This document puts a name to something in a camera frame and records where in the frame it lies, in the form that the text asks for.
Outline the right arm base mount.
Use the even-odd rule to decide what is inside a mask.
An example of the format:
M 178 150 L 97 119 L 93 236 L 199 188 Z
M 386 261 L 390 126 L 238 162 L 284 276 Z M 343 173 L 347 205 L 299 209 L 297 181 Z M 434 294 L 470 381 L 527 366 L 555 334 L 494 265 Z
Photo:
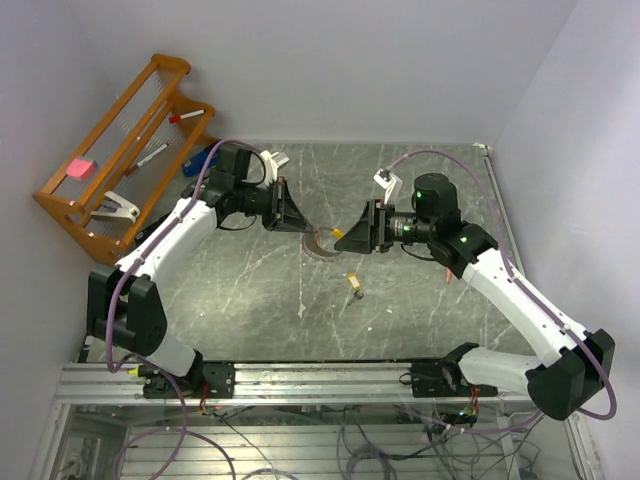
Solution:
M 441 358 L 411 360 L 409 370 L 402 373 L 398 381 L 411 388 L 414 398 L 496 397 L 496 387 L 471 384 L 458 365 L 464 354 L 478 347 L 477 343 L 466 342 Z

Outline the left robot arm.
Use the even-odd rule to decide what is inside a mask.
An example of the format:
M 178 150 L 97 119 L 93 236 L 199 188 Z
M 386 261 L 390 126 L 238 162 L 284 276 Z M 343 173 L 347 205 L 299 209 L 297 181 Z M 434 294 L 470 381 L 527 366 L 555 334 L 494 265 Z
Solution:
M 243 142 L 215 143 L 195 182 L 145 240 L 114 265 L 91 271 L 87 333 L 104 342 L 110 372 L 122 366 L 113 356 L 120 348 L 167 372 L 178 395 L 192 397 L 202 389 L 203 357 L 170 333 L 161 291 L 175 268 L 231 215 L 259 220 L 267 231 L 312 232 L 278 173 L 286 161 L 280 152 Z

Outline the large keyring with yellow handle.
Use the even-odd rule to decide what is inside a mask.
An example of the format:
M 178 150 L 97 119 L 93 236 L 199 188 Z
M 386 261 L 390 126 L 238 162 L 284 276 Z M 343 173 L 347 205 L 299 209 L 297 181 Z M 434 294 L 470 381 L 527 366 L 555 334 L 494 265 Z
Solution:
M 314 260 L 321 262 L 335 262 L 341 255 L 335 249 L 325 249 L 321 245 L 322 234 L 329 233 L 335 240 L 344 236 L 344 232 L 333 227 L 315 227 L 312 233 L 305 233 L 301 239 L 303 251 Z

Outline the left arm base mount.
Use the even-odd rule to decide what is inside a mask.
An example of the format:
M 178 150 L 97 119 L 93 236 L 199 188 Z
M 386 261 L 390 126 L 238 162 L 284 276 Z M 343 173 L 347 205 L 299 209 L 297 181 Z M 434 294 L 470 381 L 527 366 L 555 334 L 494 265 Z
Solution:
M 204 361 L 196 365 L 187 376 L 171 375 L 185 399 L 231 399 L 236 384 L 233 363 Z M 144 378 L 142 396 L 149 400 L 178 399 L 179 395 L 170 381 L 161 373 Z

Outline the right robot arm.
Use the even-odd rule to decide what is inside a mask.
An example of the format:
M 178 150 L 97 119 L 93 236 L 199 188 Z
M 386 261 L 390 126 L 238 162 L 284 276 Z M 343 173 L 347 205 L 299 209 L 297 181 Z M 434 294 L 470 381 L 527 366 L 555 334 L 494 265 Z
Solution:
M 528 396 L 543 414 L 563 421 L 607 388 L 614 339 L 603 329 L 588 331 L 542 298 L 484 228 L 462 220 L 457 189 L 445 175 L 414 180 L 409 212 L 386 198 L 368 201 L 334 247 L 371 254 L 385 253 L 397 243 L 426 245 L 436 263 L 486 297 L 533 351 L 507 354 L 465 343 L 440 361 L 440 380 L 448 393 L 496 387 Z

